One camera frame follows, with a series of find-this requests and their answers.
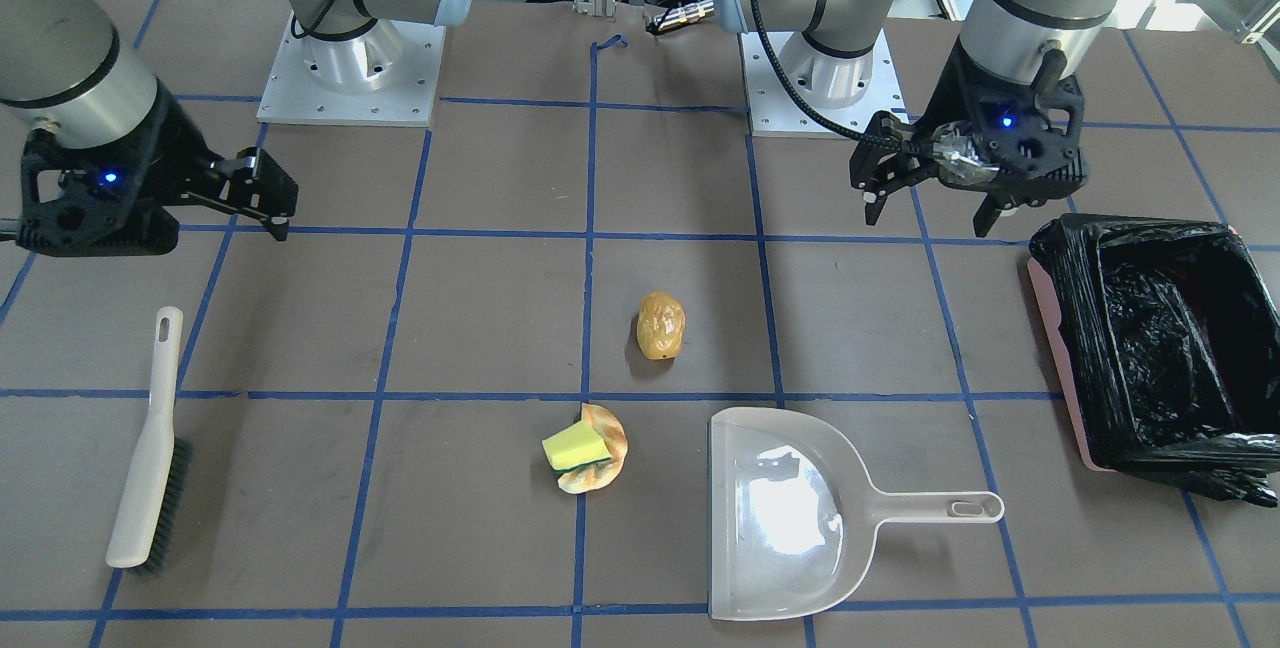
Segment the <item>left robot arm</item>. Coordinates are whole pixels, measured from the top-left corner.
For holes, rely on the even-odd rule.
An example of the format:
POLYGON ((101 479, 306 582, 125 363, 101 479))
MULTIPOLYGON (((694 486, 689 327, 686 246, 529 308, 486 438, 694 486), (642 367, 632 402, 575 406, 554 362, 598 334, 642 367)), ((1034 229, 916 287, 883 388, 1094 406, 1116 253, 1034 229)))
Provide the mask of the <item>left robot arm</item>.
POLYGON ((973 0, 923 114, 874 111, 867 127, 831 109, 864 99, 873 50, 895 0, 714 0, 727 32, 754 35, 803 114, 856 145, 851 187, 876 224, 891 196, 934 179, 983 193, 978 237, 1023 206, 1080 190, 1084 95, 1076 79, 1117 0, 973 0))

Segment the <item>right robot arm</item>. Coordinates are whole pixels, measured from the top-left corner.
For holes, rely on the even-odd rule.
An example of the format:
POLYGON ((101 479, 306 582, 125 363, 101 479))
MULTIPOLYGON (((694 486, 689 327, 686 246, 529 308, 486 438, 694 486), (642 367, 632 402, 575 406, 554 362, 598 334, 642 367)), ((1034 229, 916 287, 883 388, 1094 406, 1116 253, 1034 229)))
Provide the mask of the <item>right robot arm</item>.
MULTIPOLYGON (((325 100, 413 79, 403 26, 462 24, 474 0, 288 0, 298 67, 325 100)), ((172 252, 174 206, 288 237, 300 188, 261 149, 212 151, 95 0, 3 0, 3 106, 26 120, 20 215, 3 238, 52 257, 172 252)))

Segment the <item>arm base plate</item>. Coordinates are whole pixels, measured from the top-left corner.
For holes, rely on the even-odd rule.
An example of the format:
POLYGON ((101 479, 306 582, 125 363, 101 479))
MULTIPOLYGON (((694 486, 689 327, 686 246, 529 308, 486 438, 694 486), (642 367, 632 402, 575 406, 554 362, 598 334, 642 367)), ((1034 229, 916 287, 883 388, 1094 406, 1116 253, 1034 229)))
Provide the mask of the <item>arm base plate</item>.
MULTIPOLYGON (((865 131, 874 111, 908 119, 893 58, 884 32, 872 51, 854 59, 817 53, 791 29, 768 35, 790 85, 827 120, 865 131)), ((786 93, 755 33, 741 35, 742 78, 751 133, 755 137, 833 140, 835 133, 808 117, 786 93)))
POLYGON ((408 127, 433 123, 444 27, 379 22, 344 42, 285 29, 256 118, 266 124, 408 127))

